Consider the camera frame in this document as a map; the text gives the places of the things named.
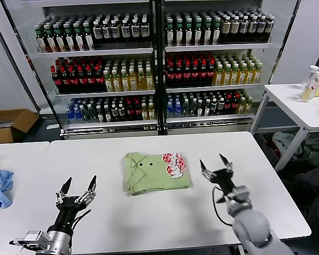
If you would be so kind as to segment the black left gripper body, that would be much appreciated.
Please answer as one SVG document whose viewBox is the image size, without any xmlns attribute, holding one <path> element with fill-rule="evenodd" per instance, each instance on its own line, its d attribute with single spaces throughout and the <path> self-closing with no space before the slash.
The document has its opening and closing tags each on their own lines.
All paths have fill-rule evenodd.
<svg viewBox="0 0 319 255">
<path fill-rule="evenodd" d="M 47 233 L 56 231 L 72 236 L 73 226 L 78 212 L 86 209 L 91 202 L 92 196 L 57 196 L 56 207 L 59 210 L 59 213 L 54 224 L 47 229 Z"/>
</svg>

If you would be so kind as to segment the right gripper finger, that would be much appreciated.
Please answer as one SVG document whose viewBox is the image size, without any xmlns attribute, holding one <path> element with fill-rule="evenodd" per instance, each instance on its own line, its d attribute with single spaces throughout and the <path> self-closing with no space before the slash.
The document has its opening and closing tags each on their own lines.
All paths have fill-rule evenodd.
<svg viewBox="0 0 319 255">
<path fill-rule="evenodd" d="M 199 162 L 200 162 L 200 168 L 202 171 L 202 176 L 208 181 L 214 182 L 216 175 L 211 170 L 207 169 L 207 167 L 205 166 L 205 164 L 203 163 L 201 159 L 199 160 Z"/>
<path fill-rule="evenodd" d="M 222 155 L 222 154 L 219 154 L 220 155 L 220 158 L 225 166 L 225 168 L 222 169 L 222 172 L 224 173 L 233 173 L 233 163 L 228 161 L 228 159 Z"/>
</svg>

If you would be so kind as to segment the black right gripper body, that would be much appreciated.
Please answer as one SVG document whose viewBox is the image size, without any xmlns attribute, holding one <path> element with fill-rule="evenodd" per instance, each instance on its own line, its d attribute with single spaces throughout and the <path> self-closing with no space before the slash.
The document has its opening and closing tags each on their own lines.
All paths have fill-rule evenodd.
<svg viewBox="0 0 319 255">
<path fill-rule="evenodd" d="M 223 168 L 212 172 L 211 183 L 218 184 L 223 194 L 226 196 L 236 187 L 232 181 L 233 170 Z"/>
</svg>

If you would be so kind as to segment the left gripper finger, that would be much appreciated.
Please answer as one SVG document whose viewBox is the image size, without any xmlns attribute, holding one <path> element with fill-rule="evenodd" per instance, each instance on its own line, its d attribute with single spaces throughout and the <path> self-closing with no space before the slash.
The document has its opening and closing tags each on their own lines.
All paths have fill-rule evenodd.
<svg viewBox="0 0 319 255">
<path fill-rule="evenodd" d="M 83 204 L 83 205 L 89 205 L 94 200 L 94 198 L 96 196 L 96 192 L 95 192 L 96 178 L 97 178 L 97 176 L 94 175 L 94 177 L 90 181 L 90 184 L 88 186 L 87 191 L 85 191 L 82 196 L 80 196 L 78 199 L 75 200 L 76 203 Z"/>
<path fill-rule="evenodd" d="M 62 185 L 60 191 L 55 193 L 56 205 L 61 204 L 63 202 L 64 198 L 66 197 L 70 189 L 71 181 L 72 181 L 72 177 L 69 177 L 69 179 Z"/>
</svg>

